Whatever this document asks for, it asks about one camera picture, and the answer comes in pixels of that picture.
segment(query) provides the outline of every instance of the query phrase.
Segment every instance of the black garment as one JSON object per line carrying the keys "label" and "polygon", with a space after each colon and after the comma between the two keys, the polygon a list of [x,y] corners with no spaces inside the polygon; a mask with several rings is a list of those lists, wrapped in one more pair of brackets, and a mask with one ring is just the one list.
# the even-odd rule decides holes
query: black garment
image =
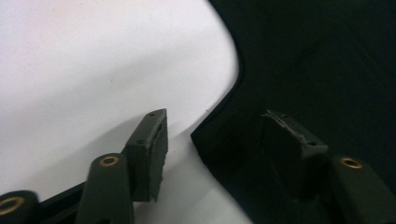
{"label": "black garment", "polygon": [[233,36],[239,78],[191,135],[203,162],[255,223],[321,223],[261,154],[261,114],[293,116],[370,163],[396,192],[396,1],[212,0]]}

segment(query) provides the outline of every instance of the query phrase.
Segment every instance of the white surface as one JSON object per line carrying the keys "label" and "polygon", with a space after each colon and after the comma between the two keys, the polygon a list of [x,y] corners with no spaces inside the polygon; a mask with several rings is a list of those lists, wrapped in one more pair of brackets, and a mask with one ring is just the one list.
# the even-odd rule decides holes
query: white surface
{"label": "white surface", "polygon": [[205,1],[0,3],[0,194],[48,199],[120,152],[143,116],[168,109],[157,203],[136,224],[250,223],[207,171],[190,133],[231,88],[233,43]]}

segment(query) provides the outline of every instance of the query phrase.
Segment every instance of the brass screw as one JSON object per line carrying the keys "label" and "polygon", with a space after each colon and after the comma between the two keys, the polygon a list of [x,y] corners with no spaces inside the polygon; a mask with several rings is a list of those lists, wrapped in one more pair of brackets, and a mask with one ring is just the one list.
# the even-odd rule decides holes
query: brass screw
{"label": "brass screw", "polygon": [[112,166],[119,162],[119,160],[120,159],[118,157],[108,156],[101,159],[99,163],[101,166]]}
{"label": "brass screw", "polygon": [[[13,203],[11,206],[4,206],[6,203]],[[0,216],[6,215],[15,211],[24,203],[24,199],[20,196],[14,196],[4,199],[0,202]]]}
{"label": "brass screw", "polygon": [[352,169],[361,169],[363,167],[363,165],[361,165],[360,162],[355,161],[352,158],[348,158],[348,157],[341,158],[341,163]]}

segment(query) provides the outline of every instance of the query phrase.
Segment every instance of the black cloth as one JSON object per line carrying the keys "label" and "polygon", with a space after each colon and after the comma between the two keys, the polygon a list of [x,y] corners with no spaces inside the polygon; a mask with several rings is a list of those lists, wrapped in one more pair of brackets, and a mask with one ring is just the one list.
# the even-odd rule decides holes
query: black cloth
{"label": "black cloth", "polygon": [[239,59],[233,89],[192,133],[214,177],[255,223],[321,223],[261,154],[266,109],[367,161],[396,192],[396,1],[212,0]]}

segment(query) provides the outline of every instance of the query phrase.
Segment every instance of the black fabric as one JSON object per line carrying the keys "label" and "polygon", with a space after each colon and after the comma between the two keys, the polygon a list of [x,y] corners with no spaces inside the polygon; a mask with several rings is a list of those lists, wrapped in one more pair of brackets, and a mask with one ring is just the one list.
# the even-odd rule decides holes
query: black fabric
{"label": "black fabric", "polygon": [[261,114],[293,116],[330,147],[370,163],[396,191],[396,1],[212,0],[239,58],[231,92],[191,135],[255,223],[322,223],[295,203],[261,153]]}

